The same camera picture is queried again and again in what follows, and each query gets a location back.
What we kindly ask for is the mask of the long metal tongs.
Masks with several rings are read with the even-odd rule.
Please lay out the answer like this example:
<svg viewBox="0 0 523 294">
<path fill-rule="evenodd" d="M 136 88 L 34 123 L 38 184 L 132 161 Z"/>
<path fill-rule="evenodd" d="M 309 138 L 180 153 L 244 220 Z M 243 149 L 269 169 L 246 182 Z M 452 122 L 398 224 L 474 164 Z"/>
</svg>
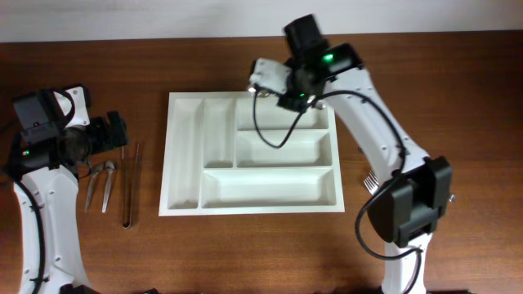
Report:
<svg viewBox="0 0 523 294">
<path fill-rule="evenodd" d="M 136 143 L 133 152 L 122 147 L 121 168 L 123 175 L 123 211 L 122 227 L 129 229 L 132 225 L 132 202 L 135 194 L 135 181 L 138 176 L 138 163 L 140 156 L 140 143 Z"/>
</svg>

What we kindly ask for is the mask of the metal fork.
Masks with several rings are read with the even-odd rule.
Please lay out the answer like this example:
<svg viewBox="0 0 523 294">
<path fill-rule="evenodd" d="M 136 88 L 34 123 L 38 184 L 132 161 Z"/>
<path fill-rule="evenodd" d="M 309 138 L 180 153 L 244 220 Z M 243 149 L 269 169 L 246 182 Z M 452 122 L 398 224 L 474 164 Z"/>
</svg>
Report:
<svg viewBox="0 0 523 294">
<path fill-rule="evenodd" d="M 374 195 L 378 191 L 379 182 L 374 170 L 371 170 L 369 174 L 364 178 L 363 184 L 371 195 Z"/>
</svg>

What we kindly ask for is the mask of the large metal spoon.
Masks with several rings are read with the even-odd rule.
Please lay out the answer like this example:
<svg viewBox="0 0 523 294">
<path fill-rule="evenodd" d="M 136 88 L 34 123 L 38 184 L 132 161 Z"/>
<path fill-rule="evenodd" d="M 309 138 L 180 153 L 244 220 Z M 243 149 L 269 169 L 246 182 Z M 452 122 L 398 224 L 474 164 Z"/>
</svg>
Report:
<svg viewBox="0 0 523 294">
<path fill-rule="evenodd" d="M 326 108 L 326 104 L 322 101 L 322 100 L 318 100 L 315 105 L 314 105 L 314 108 L 315 109 L 318 109 L 318 110 L 323 110 Z"/>
</svg>

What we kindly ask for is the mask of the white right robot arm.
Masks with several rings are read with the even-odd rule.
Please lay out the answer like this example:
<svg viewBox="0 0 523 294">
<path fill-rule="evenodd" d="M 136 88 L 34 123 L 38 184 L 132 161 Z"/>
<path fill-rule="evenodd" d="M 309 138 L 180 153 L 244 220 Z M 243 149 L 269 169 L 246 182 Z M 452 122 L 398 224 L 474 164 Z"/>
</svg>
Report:
<svg viewBox="0 0 523 294">
<path fill-rule="evenodd" d="M 324 102 L 362 149 L 372 172 L 372 195 L 355 219 L 355 236 L 384 261 L 383 293 L 424 293 L 426 250 L 445 214 L 452 168 L 410 138 L 378 94 L 353 46 L 335 47 L 312 15 L 284 27 L 291 56 L 280 107 L 305 113 Z"/>
</svg>

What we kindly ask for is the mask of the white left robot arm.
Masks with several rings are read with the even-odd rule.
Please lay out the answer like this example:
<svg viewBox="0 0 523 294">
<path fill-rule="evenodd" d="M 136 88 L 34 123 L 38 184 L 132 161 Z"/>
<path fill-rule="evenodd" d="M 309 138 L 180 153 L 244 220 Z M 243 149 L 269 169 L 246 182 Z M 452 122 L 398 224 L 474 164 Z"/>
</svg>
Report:
<svg viewBox="0 0 523 294">
<path fill-rule="evenodd" d="M 13 100 L 21 130 L 2 172 L 11 180 L 22 222 L 21 293 L 91 293 L 78 236 L 78 167 L 128 144 L 116 111 L 90 118 L 82 84 Z"/>
</svg>

